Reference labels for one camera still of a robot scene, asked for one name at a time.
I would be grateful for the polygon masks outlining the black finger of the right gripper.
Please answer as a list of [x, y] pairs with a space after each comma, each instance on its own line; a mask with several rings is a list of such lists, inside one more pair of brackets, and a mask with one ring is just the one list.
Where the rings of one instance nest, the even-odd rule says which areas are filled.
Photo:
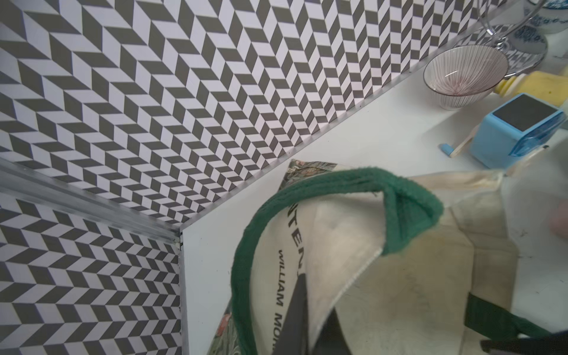
[[481, 348], [487, 354], [562, 355], [567, 354], [567, 346], [567, 331], [545, 337], [481, 341]]

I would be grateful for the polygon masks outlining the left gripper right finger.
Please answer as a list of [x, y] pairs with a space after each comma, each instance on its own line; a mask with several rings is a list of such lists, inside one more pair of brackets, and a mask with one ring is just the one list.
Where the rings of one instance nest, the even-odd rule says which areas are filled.
[[313, 355], [351, 355], [335, 309], [328, 316], [312, 350]]

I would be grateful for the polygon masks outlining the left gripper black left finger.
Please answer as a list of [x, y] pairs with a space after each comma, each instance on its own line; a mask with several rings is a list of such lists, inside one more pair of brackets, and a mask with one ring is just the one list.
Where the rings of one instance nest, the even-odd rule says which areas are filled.
[[273, 354], [304, 355], [308, 353], [308, 301], [306, 275], [297, 278], [285, 321]]

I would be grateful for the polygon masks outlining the cream tote bag green handles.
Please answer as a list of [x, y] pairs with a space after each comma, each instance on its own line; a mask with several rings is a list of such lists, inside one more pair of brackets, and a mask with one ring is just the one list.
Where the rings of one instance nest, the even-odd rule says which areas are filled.
[[273, 354], [306, 275], [308, 353], [336, 310], [351, 354], [487, 354], [551, 331], [510, 308], [500, 170], [400, 178], [293, 160], [243, 232], [211, 354]]

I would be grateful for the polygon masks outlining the blue pencil sharpener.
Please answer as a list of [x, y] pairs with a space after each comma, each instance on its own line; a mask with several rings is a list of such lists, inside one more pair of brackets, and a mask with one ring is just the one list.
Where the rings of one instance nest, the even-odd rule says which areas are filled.
[[485, 115], [460, 145], [439, 148], [454, 158], [467, 147], [487, 168], [505, 170], [542, 148], [566, 119], [561, 108], [520, 93]]

